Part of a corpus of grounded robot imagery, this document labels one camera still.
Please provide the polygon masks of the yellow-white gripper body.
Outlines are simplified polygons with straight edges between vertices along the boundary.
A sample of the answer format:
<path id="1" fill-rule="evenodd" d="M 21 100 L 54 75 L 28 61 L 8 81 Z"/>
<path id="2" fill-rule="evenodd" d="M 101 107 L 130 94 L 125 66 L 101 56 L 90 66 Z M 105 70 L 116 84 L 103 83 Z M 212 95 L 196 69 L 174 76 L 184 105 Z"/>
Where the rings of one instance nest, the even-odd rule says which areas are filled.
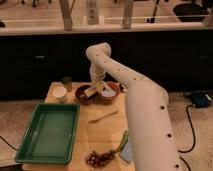
<path id="1" fill-rule="evenodd" d="M 104 82 L 94 82 L 91 87 L 83 91 L 82 97 L 90 98 L 97 93 L 101 93 L 104 90 Z"/>

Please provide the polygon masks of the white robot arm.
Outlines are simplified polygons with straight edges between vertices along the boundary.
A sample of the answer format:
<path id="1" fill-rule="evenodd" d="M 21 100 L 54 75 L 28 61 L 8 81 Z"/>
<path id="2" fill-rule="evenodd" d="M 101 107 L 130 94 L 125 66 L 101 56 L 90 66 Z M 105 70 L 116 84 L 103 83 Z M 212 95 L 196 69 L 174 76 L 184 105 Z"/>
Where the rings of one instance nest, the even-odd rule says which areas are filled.
<path id="1" fill-rule="evenodd" d="M 108 43 L 89 46 L 90 77 L 108 73 L 126 89 L 125 112 L 135 171 L 182 171 L 168 112 L 167 91 L 147 76 L 113 60 Z"/>

